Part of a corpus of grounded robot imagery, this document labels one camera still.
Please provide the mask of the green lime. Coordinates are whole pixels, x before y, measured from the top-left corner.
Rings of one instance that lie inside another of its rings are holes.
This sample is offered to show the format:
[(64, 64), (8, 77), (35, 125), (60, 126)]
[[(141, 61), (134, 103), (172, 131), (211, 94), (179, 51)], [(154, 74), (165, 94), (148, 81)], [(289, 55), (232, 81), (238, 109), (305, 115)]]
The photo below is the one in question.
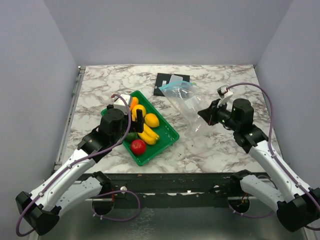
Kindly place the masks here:
[(129, 132), (127, 136), (125, 137), (125, 141), (128, 143), (133, 142), (138, 138), (138, 134), (136, 132)]

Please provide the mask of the red apple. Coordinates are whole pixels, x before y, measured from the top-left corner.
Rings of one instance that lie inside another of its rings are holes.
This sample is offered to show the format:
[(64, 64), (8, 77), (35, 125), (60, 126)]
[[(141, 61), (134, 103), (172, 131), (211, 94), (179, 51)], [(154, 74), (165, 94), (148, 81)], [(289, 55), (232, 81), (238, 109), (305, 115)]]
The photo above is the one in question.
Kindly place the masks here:
[(141, 156), (147, 149), (146, 143), (141, 139), (136, 139), (131, 142), (130, 150), (135, 156)]

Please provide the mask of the clear zip top bag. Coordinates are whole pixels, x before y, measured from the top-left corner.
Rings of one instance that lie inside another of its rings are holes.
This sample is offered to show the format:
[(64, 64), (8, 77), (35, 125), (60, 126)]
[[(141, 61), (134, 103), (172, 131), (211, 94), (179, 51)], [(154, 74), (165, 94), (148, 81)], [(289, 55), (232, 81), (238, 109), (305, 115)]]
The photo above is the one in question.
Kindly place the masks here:
[(186, 137), (211, 135), (210, 127), (198, 114), (205, 109), (206, 101), (196, 83), (184, 80), (171, 81), (161, 86), (159, 90), (186, 121), (187, 127), (184, 133)]

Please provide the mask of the green plastic tray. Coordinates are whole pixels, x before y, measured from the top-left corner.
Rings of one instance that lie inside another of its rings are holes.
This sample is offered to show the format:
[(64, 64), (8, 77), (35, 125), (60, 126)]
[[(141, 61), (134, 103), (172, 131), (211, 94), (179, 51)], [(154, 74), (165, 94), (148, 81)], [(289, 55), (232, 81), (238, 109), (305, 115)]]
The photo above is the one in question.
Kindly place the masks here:
[(141, 156), (134, 155), (130, 149), (131, 144), (126, 140), (123, 141), (124, 147), (129, 152), (136, 164), (138, 166), (143, 166), (158, 156), (169, 146), (174, 144), (180, 138), (180, 135), (139, 90), (133, 91), (130, 95), (138, 98), (139, 103), (146, 108), (147, 113), (155, 114), (159, 119), (159, 126), (154, 129), (159, 135), (159, 140), (155, 145), (148, 145), (146, 147), (146, 151)]

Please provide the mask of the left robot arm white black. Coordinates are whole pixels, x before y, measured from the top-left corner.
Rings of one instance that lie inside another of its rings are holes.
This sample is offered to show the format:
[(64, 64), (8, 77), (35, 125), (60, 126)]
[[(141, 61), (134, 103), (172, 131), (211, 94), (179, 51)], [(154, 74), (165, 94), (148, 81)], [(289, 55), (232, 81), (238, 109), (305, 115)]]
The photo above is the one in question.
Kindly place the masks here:
[(69, 159), (46, 181), (31, 192), (22, 191), (15, 202), (19, 211), (15, 233), (19, 237), (32, 232), (43, 236), (51, 231), (61, 216), (89, 198), (114, 196), (111, 179), (94, 172), (79, 184), (75, 181), (97, 164), (130, 132), (142, 133), (144, 118), (141, 110), (136, 117), (117, 108), (109, 109), (100, 124), (85, 135)]

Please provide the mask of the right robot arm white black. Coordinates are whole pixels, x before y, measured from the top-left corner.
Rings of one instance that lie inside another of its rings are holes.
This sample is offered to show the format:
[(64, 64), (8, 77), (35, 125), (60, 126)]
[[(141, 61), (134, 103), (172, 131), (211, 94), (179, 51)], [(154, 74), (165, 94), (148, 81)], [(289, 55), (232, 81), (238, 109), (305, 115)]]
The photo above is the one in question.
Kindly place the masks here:
[(247, 99), (233, 101), (231, 110), (214, 100), (198, 115), (210, 125), (222, 124), (233, 132), (235, 142), (254, 158), (271, 177), (275, 187), (242, 170), (233, 175), (229, 189), (236, 195), (248, 193), (272, 209), (280, 223), (295, 232), (320, 218), (320, 190), (301, 180), (274, 151), (267, 135), (253, 123), (254, 108)]

